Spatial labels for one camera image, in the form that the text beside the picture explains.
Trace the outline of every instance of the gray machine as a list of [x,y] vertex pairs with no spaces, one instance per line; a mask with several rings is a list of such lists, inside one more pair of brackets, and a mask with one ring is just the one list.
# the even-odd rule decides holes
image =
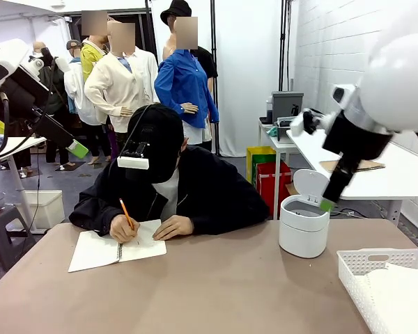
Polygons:
[[272,124],[279,117],[295,117],[302,111],[304,93],[272,92]]

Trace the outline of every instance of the orange pencil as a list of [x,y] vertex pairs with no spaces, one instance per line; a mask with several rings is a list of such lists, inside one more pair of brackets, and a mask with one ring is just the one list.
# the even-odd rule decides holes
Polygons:
[[128,215],[128,212],[127,212],[127,209],[125,208],[123,199],[122,198],[119,198],[119,202],[121,202],[121,206],[123,207],[124,214],[125,214],[125,217],[127,218],[128,225],[130,225],[130,228],[132,230],[134,230],[134,226],[133,226],[133,223],[132,223],[132,219],[130,219],[130,216]]

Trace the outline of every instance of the white trash can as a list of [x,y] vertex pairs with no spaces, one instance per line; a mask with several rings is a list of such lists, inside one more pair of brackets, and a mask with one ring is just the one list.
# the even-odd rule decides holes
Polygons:
[[[25,196],[29,203],[29,212],[32,220],[37,208],[37,191],[25,190]],[[22,205],[16,204],[16,206],[20,214],[25,217]],[[62,190],[40,190],[38,194],[37,214],[33,224],[37,228],[53,228],[64,220],[65,212],[63,211]]]
[[294,187],[300,195],[281,203],[279,244],[298,257],[317,257],[327,247],[330,213],[320,209],[328,179],[314,171],[301,169],[294,174]]

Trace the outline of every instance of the gray stool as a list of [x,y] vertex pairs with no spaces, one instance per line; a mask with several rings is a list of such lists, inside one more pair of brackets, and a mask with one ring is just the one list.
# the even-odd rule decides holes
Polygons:
[[[14,219],[18,219],[25,231],[11,232],[7,231],[8,225]],[[14,246],[11,237],[26,238],[20,245]],[[5,270],[11,267],[18,261],[19,256],[29,250],[36,244],[36,240],[29,232],[29,228],[22,218],[19,210],[14,205],[6,204],[4,209],[0,211],[0,262]]]

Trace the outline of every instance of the brown table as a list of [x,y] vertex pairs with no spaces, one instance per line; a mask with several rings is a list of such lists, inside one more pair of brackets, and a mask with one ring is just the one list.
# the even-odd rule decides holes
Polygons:
[[0,333],[369,333],[336,251],[415,248],[389,221],[331,220],[325,252],[304,260],[278,231],[188,237],[161,257],[67,273],[81,230],[60,224],[0,280]]

